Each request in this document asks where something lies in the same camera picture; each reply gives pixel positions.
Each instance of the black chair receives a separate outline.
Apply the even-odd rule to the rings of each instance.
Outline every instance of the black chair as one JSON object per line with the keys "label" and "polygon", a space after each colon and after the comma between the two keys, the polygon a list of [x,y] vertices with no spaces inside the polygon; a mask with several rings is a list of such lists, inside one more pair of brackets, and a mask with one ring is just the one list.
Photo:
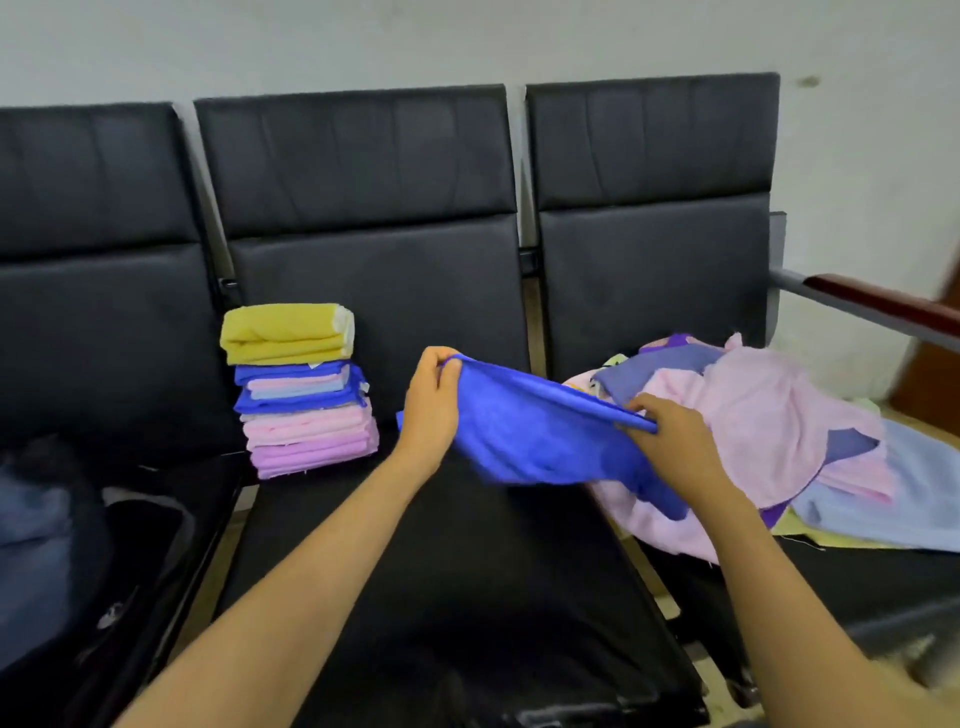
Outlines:
{"label": "black chair", "polygon": [[[224,609],[391,451],[424,346],[520,370],[528,353],[502,86],[212,99],[197,111],[243,301],[350,308],[381,428],[375,456],[261,484]],[[692,664],[588,494],[484,484],[451,452],[296,724],[605,717],[707,722]]]}
{"label": "black chair", "polygon": [[[785,222],[769,218],[779,85],[755,74],[528,87],[552,377],[677,331],[763,346],[781,288],[960,349],[956,325],[922,302],[782,270]],[[780,545],[870,655],[960,627],[960,556]],[[755,701],[720,570],[644,550],[681,607],[678,633]]]}
{"label": "black chair", "polygon": [[167,104],[0,109],[0,444],[58,433],[149,466],[135,487],[196,517],[180,568],[69,684],[32,679],[36,663],[3,676],[5,710],[31,725],[115,720],[165,661],[249,479],[246,457],[219,456],[243,445],[185,154]]}

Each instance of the seat cushion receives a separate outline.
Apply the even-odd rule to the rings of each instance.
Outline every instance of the seat cushion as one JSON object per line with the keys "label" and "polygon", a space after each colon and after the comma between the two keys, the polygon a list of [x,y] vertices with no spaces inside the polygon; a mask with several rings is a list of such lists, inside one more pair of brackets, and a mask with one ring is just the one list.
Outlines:
{"label": "seat cushion", "polygon": [[[381,454],[261,484],[221,608],[395,440],[384,433]],[[486,725],[536,711],[706,722],[692,664],[588,493],[487,485],[451,452],[403,516],[296,725]]]}
{"label": "seat cushion", "polygon": [[[777,541],[830,613],[870,656],[960,624],[960,554],[821,550],[802,539]],[[739,679],[747,655],[721,571],[690,556],[650,546],[643,549],[717,666]]]}

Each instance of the backrest cushion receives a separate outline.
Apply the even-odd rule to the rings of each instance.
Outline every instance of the backrest cushion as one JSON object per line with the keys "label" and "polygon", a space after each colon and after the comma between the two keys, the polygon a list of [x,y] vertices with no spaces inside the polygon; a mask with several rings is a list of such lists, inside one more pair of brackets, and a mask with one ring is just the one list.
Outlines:
{"label": "backrest cushion", "polygon": [[762,346],[776,74],[527,89],[552,376],[688,331]]}
{"label": "backrest cushion", "polygon": [[0,109],[0,443],[234,446],[196,210],[171,106]]}
{"label": "backrest cushion", "polygon": [[528,370],[502,86],[197,102],[244,303],[335,302],[392,419],[426,346]]}

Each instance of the yellow fabric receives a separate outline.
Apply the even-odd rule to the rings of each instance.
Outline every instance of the yellow fabric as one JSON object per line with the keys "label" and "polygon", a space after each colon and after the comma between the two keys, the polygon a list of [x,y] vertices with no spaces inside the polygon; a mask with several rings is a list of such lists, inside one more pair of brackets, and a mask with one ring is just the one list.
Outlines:
{"label": "yellow fabric", "polygon": [[840,533],[831,533],[807,525],[801,521],[793,508],[787,508],[773,527],[774,536],[806,536],[817,546],[828,548],[904,548],[893,544],[882,544],[879,541],[867,541],[853,536],[844,536]]}
{"label": "yellow fabric", "polygon": [[320,364],[353,354],[353,314],[336,303],[266,303],[228,311],[227,364]]}

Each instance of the metal armrest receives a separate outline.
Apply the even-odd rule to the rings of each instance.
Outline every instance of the metal armrest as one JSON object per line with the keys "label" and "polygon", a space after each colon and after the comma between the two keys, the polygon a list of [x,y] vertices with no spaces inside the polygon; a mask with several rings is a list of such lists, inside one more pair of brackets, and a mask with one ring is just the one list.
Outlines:
{"label": "metal armrest", "polygon": [[866,321],[960,353],[960,311],[845,276],[803,276],[774,267],[773,285]]}

